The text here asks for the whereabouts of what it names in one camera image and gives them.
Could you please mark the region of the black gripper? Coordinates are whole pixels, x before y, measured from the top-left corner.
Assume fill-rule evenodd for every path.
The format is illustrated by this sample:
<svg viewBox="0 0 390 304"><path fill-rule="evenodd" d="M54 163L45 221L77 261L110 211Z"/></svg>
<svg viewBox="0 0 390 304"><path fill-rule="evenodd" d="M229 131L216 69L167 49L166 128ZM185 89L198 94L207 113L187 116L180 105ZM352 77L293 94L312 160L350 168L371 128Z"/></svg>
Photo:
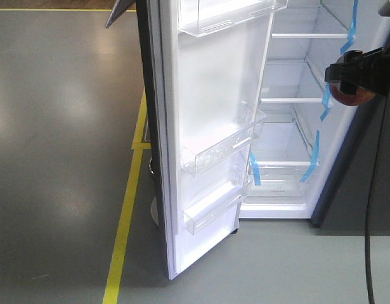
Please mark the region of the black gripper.
<svg viewBox="0 0 390 304"><path fill-rule="evenodd" d="M388 97L390 93L390 43L364 53L347 51L325 70L325 82L344 95L357 95L358 89Z"/></svg>

